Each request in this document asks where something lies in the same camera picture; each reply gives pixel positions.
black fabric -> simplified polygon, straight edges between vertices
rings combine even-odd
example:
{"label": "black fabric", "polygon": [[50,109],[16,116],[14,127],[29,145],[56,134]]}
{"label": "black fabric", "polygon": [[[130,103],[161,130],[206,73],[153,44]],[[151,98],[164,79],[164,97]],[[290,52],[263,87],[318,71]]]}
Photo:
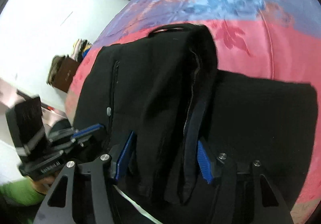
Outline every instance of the black fabric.
{"label": "black fabric", "polygon": [[171,25],[104,47],[84,82],[74,127],[104,124],[107,152],[115,136],[137,133],[130,171],[118,186],[163,223],[210,221],[218,186],[199,175],[200,136],[238,164],[260,160],[289,209],[307,175],[317,120],[313,87],[216,67],[208,29]]}
{"label": "black fabric", "polygon": [[291,209],[310,165],[314,88],[220,71],[209,113],[204,136],[211,148],[237,162],[260,160]]}
{"label": "black fabric", "polygon": [[117,205],[117,210],[121,216],[122,224],[154,224],[147,217],[138,214],[137,209],[125,198],[123,198],[116,189],[112,189],[114,202]]}
{"label": "black fabric", "polygon": [[[102,49],[85,80],[74,119],[76,128],[106,125],[109,137],[135,131],[140,176],[137,189],[156,200],[163,199],[166,176],[185,141],[184,127],[192,127],[188,123],[191,118],[201,124],[203,114],[191,114],[203,94],[203,85],[208,88],[207,98],[211,96],[217,67],[216,49],[207,27],[183,24],[159,30],[164,29],[129,44]],[[107,107],[112,110],[110,117]],[[112,139],[109,148],[116,143]],[[195,152],[190,164],[194,169],[190,169],[189,178],[183,177],[188,187],[181,195],[183,200],[195,186]]]}
{"label": "black fabric", "polygon": [[0,223],[17,224],[18,220],[12,214],[4,196],[0,193]]}
{"label": "black fabric", "polygon": [[319,224],[321,223],[321,202],[317,206],[317,208],[314,210],[306,224]]}

dark object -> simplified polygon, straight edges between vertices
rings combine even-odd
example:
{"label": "dark object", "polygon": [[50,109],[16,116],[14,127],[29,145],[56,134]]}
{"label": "dark object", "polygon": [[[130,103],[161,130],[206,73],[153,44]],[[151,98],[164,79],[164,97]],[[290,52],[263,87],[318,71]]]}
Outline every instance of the dark object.
{"label": "dark object", "polygon": [[[79,165],[68,162],[41,204],[34,223],[121,223],[111,188],[127,171],[136,135],[132,132],[119,139],[121,142],[109,155]],[[87,199],[80,194],[85,182],[89,185]]]}
{"label": "dark object", "polygon": [[306,224],[319,224],[321,223],[321,201],[317,208],[314,210]]}
{"label": "dark object", "polygon": [[211,216],[212,224],[243,221],[248,224],[293,224],[280,191],[260,161],[255,160],[247,167],[238,167],[227,154],[212,152],[204,138],[198,142],[197,158],[203,178],[209,184],[217,179],[220,182],[215,210]]}
{"label": "dark object", "polygon": [[18,220],[10,211],[5,197],[0,193],[0,223],[17,224]]}
{"label": "dark object", "polygon": [[73,81],[73,77],[80,63],[67,56],[61,63],[61,66],[55,75],[52,86],[64,92],[68,92]]}
{"label": "dark object", "polygon": [[5,115],[21,161],[27,163],[40,157],[47,144],[40,97],[16,104]]}
{"label": "dark object", "polygon": [[62,120],[56,123],[47,139],[39,97],[16,104],[6,112],[6,118],[22,161],[19,170],[35,181],[60,170],[71,158],[91,161],[107,137],[100,124],[76,131]]}
{"label": "dark object", "polygon": [[36,181],[62,169],[71,158],[90,161],[93,159],[91,153],[96,155],[97,152],[93,151],[95,144],[105,139],[105,132],[100,124],[78,132],[72,128],[54,132],[48,136],[48,145],[42,154],[36,160],[22,164],[19,170],[23,176],[28,175]]}
{"label": "dark object", "polygon": [[[111,185],[117,184],[125,175],[135,138],[133,132],[128,138],[119,136],[121,142],[111,149],[110,154],[103,154],[93,162],[77,165],[69,161],[41,204],[34,223],[122,223]],[[207,146],[204,139],[201,142],[202,147]],[[221,179],[221,185],[211,223],[230,224],[235,216],[237,166],[229,157],[221,159],[218,155],[217,160],[213,175]],[[251,177],[246,181],[252,183],[255,200],[254,216],[248,224],[293,224],[280,192],[272,185],[259,161],[251,164],[249,172],[241,174]],[[84,186],[88,187],[87,196],[80,195]]]}
{"label": "dark object", "polygon": [[83,52],[84,52],[84,49],[85,47],[87,46],[87,44],[89,44],[88,40],[83,40],[82,43],[81,43],[81,47],[80,47],[80,51],[78,53],[78,55],[76,56],[76,61],[81,63],[82,60],[83,60]]}
{"label": "dark object", "polygon": [[131,174],[118,185],[163,223],[206,223],[214,210],[218,185],[206,184],[197,167],[200,136],[237,164],[260,160],[289,209],[309,169],[313,87],[218,71],[215,51],[204,26],[160,27],[147,38],[104,47],[80,94],[74,125],[108,125],[108,151],[115,136],[137,132]]}

pink bedspread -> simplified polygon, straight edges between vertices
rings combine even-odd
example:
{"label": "pink bedspread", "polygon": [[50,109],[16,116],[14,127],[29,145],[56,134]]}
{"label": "pink bedspread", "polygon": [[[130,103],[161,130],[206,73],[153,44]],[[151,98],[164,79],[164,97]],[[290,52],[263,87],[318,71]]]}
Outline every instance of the pink bedspread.
{"label": "pink bedspread", "polygon": [[[131,0],[80,65],[65,103],[68,118],[73,121],[82,85],[102,46],[131,42],[157,26],[181,22],[209,27],[217,45],[219,69],[308,82],[321,92],[321,6],[317,0]],[[320,199],[318,119],[309,173],[292,210],[294,222],[305,223]]]}

